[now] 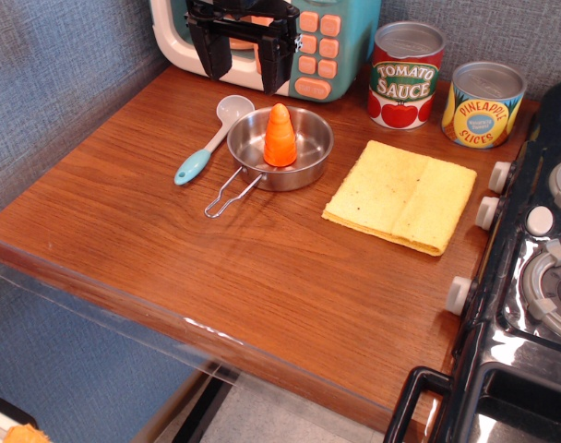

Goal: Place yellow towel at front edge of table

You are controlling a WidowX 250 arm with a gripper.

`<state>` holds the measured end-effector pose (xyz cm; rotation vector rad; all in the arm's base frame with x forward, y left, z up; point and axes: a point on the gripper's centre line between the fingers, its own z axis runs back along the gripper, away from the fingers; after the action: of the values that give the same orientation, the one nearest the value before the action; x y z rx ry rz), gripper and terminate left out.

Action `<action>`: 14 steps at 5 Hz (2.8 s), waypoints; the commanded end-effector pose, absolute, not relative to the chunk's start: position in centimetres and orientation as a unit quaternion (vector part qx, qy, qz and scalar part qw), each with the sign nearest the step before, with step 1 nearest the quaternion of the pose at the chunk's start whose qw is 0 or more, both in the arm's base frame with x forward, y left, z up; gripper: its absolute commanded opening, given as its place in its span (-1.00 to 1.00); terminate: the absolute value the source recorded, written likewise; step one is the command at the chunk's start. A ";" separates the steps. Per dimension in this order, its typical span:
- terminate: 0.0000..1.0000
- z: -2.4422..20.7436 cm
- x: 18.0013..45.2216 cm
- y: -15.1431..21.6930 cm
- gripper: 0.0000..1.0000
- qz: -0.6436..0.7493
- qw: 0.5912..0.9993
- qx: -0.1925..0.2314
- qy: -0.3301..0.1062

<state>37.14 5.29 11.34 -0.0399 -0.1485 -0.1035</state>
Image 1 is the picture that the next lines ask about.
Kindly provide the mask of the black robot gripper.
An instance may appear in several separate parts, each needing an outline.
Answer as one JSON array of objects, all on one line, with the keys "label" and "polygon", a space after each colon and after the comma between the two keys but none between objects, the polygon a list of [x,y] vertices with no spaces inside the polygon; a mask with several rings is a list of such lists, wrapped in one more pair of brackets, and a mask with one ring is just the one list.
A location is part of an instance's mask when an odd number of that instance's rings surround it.
[{"label": "black robot gripper", "polygon": [[263,91],[275,94],[291,77],[300,10],[285,1],[188,1],[186,23],[206,75],[232,67],[230,39],[258,45]]}]

